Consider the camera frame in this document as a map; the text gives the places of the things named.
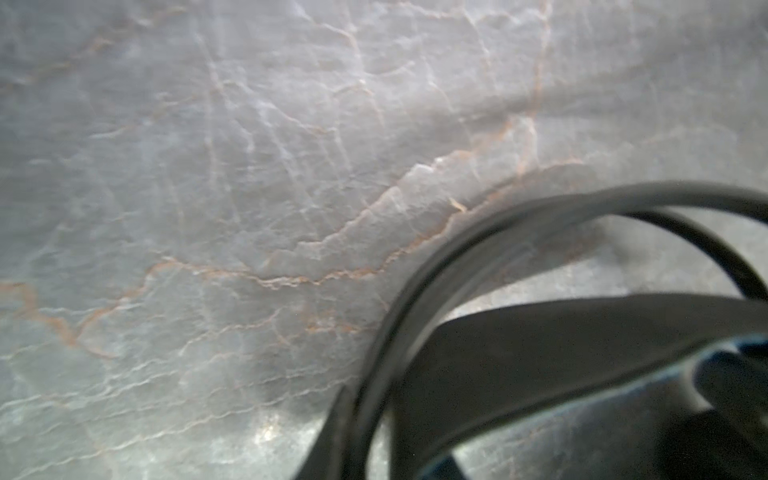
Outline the black and blue headphones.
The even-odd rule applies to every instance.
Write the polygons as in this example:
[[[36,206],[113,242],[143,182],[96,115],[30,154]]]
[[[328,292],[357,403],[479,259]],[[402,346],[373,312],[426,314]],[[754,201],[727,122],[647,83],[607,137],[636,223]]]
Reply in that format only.
[[[693,385],[709,407],[662,437],[663,472],[670,479],[765,478],[767,287],[723,239],[681,215],[683,207],[767,220],[763,192],[655,182],[530,201],[463,231],[392,304],[359,383],[338,393],[298,477],[364,478],[373,436],[391,410],[392,475],[459,479],[456,445],[700,355]],[[445,320],[495,266],[607,215],[689,242],[724,271],[740,297],[558,300]]]

